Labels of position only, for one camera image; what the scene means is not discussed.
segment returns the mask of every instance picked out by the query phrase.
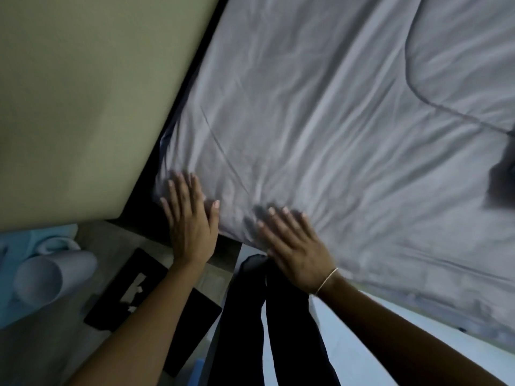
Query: gray floor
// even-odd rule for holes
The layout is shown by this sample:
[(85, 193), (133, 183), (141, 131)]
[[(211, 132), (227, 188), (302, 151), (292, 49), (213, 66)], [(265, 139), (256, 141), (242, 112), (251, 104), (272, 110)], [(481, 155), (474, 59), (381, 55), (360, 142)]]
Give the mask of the gray floor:
[[(76, 241), (98, 258), (94, 276), (79, 290), (0, 331), (0, 384), (2, 386), (60, 385), (109, 335), (82, 323), (87, 300), (100, 294), (121, 266), (140, 247), (170, 266), (172, 249), (99, 221), (82, 224)], [(196, 288), (217, 303), (232, 276), (239, 248), (221, 249), (210, 260)], [(205, 355), (203, 340), (173, 381), (164, 375), (160, 384), (186, 384), (196, 357)]]

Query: gray bed sheet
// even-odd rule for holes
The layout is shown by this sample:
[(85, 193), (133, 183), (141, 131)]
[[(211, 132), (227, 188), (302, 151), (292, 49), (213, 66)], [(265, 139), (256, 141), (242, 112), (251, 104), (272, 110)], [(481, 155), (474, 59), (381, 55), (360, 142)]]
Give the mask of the gray bed sheet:
[(344, 274), (515, 330), (515, 0), (229, 0), (157, 177), (261, 246), (305, 211)]

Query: person's left hand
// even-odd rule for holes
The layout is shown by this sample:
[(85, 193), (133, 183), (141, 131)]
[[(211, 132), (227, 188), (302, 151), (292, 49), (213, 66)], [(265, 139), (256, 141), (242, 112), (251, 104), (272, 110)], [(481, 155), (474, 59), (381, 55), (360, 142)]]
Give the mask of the person's left hand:
[(170, 203), (165, 198), (161, 198), (161, 203), (170, 225), (174, 263), (181, 260), (203, 266), (215, 251), (220, 201), (211, 205), (208, 220), (200, 182), (193, 173), (190, 179), (191, 190), (181, 173), (175, 182), (169, 180)]

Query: white cup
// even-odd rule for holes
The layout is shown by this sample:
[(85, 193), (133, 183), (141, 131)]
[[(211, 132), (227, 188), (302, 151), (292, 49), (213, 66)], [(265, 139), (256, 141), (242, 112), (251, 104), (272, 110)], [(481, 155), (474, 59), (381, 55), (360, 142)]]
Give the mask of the white cup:
[(91, 278), (97, 260), (88, 251), (63, 251), (31, 257), (14, 277), (17, 296), (35, 308), (48, 305)]

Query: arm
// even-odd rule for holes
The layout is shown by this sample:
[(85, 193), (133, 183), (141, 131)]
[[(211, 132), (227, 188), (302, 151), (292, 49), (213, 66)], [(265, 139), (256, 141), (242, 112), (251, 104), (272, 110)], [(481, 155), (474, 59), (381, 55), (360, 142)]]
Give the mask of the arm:
[(69, 385), (157, 384), (184, 305), (213, 255), (218, 236), (219, 202), (213, 203), (208, 220), (195, 175), (191, 182), (193, 195), (190, 196), (184, 177), (179, 175), (177, 187), (174, 182), (169, 183), (170, 205), (161, 200), (170, 224), (174, 264), (138, 310), (71, 378)]
[(293, 284), (317, 293), (353, 331), (398, 384), (504, 384), (437, 338), (376, 303), (338, 273), (305, 214), (270, 209), (276, 236), (259, 222), (272, 244), (269, 255)]

